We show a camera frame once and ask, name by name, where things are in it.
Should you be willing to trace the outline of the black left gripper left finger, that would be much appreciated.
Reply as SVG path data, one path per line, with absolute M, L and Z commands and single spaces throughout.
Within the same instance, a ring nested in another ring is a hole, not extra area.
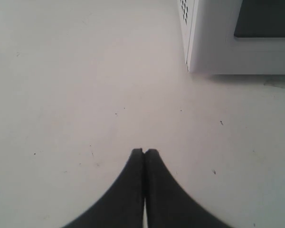
M 68 223 L 69 228 L 142 228 L 144 212 L 144 153 L 133 149 L 105 194 Z

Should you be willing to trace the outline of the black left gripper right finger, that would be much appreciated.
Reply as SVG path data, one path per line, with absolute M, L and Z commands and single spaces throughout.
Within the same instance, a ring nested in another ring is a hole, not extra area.
M 159 152 L 144 154 L 144 194 L 149 228 L 227 228 L 178 184 Z

